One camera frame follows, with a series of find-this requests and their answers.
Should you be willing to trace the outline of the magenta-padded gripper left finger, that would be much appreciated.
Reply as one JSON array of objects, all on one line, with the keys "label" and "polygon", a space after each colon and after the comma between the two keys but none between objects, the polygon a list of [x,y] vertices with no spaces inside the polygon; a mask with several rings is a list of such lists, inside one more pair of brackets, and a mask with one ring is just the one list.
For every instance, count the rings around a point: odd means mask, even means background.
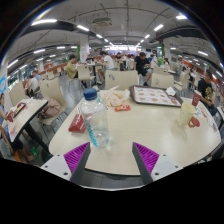
[{"label": "magenta-padded gripper left finger", "polygon": [[65,180],[80,185],[90,152],[90,143],[87,142],[64,155],[54,155],[42,165],[41,168]]}]

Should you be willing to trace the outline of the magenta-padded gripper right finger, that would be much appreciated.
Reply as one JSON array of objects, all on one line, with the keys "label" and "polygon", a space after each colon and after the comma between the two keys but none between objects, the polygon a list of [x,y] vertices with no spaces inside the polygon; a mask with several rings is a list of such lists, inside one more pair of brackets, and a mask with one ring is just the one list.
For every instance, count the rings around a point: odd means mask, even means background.
[{"label": "magenta-padded gripper right finger", "polygon": [[133,143],[132,153],[145,185],[182,169],[182,167],[168,155],[158,154],[136,142]]}]

